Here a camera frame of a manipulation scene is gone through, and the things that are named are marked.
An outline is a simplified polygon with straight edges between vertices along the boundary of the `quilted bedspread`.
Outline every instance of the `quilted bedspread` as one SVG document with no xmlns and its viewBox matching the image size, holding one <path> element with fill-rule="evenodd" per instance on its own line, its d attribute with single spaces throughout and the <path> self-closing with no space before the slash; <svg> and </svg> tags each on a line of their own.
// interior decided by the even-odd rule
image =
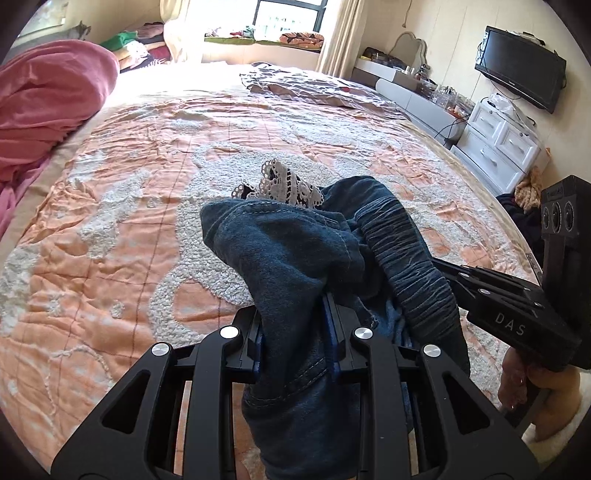
<svg viewBox="0 0 591 480">
<path fill-rule="evenodd" d="M 205 247 L 199 211 L 273 158 L 319 186 L 372 175 L 436 257 L 535 281 L 493 198 L 407 121 L 221 93 L 126 106 L 66 165 L 0 275 L 0 406 L 46 468 L 154 342 L 198 342 L 251 302 Z M 496 401 L 506 346 L 464 327 L 473 379 Z M 239 458 L 262 478 L 239 394 L 235 407 Z"/>
</svg>

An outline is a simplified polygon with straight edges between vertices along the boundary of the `blue jeans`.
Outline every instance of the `blue jeans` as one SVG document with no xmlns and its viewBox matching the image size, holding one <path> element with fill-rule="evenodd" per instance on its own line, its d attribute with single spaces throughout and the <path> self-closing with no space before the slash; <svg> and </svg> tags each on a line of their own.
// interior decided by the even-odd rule
<svg viewBox="0 0 591 480">
<path fill-rule="evenodd" d="M 394 343 L 435 343 L 470 368 L 453 293 L 400 202 L 372 177 L 322 191 L 318 210 L 233 199 L 201 212 L 205 244 L 261 313 L 264 370 L 242 408 L 270 480 L 356 474 L 359 388 L 327 374 L 313 314 L 325 288 Z"/>
</svg>

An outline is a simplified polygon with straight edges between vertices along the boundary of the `human hand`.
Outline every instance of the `human hand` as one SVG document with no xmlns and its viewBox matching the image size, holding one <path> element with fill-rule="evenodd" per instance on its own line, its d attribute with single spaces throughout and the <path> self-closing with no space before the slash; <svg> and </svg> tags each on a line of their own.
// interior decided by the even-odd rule
<svg viewBox="0 0 591 480">
<path fill-rule="evenodd" d="M 526 378 L 539 388 L 551 390 L 532 421 L 535 439 L 540 442 L 566 427 L 577 413 L 581 403 L 580 374 L 572 365 L 559 373 L 539 365 L 526 365 L 517 350 L 511 347 L 503 359 L 499 388 L 499 400 L 505 408 L 513 410 L 527 401 Z"/>
</svg>

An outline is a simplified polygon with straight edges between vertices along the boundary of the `windowsill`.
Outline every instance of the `windowsill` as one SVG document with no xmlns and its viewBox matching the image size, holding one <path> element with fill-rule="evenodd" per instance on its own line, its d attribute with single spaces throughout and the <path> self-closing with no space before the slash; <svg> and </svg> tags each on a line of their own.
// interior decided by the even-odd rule
<svg viewBox="0 0 591 480">
<path fill-rule="evenodd" d="M 289 45 L 287 43 L 282 43 L 278 41 L 254 40 L 253 38 L 242 37 L 205 37 L 205 41 L 224 45 L 254 45 L 255 43 L 257 43 L 259 45 L 272 45 L 276 47 L 296 48 L 297 50 L 305 50 L 310 51 L 312 53 L 320 53 L 321 50 L 320 48 L 303 48 L 297 45 Z"/>
</svg>

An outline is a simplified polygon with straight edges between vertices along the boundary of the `television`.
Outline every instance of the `television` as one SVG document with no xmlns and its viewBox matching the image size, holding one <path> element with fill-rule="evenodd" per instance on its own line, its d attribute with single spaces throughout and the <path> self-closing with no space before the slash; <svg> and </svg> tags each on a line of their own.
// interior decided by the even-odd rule
<svg viewBox="0 0 591 480">
<path fill-rule="evenodd" d="M 531 40 L 487 27 L 476 70 L 538 108 L 554 113 L 566 84 L 566 60 Z"/>
</svg>

